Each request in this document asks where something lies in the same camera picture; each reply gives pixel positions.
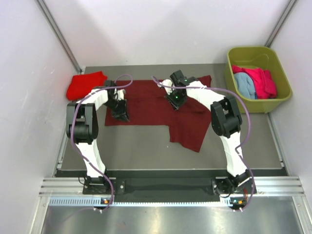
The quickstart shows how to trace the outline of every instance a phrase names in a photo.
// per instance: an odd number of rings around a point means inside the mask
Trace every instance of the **plastic laundry basket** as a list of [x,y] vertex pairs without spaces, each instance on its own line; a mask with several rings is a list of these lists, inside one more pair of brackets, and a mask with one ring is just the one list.
[[[234,81],[232,65],[244,68],[261,68],[269,70],[277,88],[277,97],[274,99],[248,99],[243,97]],[[250,113],[268,113],[274,110],[280,103],[289,99],[292,89],[285,76],[284,70],[277,58],[276,53],[268,47],[235,47],[228,52],[228,62],[224,70],[227,88],[237,93],[245,103]],[[239,110],[244,109],[239,102]]]

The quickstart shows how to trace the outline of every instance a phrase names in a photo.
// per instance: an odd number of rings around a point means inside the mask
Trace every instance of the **folded red cloth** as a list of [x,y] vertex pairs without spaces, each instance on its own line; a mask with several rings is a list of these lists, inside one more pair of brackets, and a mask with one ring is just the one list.
[[253,80],[255,93],[257,99],[275,98],[277,95],[276,85],[272,80],[269,70],[262,70],[261,68],[247,69],[232,65],[233,73],[245,72]]
[[[199,80],[210,87],[211,77]],[[125,85],[128,81],[117,81]],[[211,122],[210,111],[197,100],[188,97],[177,111],[164,98],[166,92],[159,89],[152,80],[134,80],[126,88],[130,122],[122,122],[112,117],[107,109],[105,126],[114,125],[167,125],[170,142],[179,142],[183,147],[199,152]]]
[[70,101],[84,98],[94,87],[103,86],[105,80],[107,80],[107,76],[102,72],[75,75],[68,86],[66,97]]

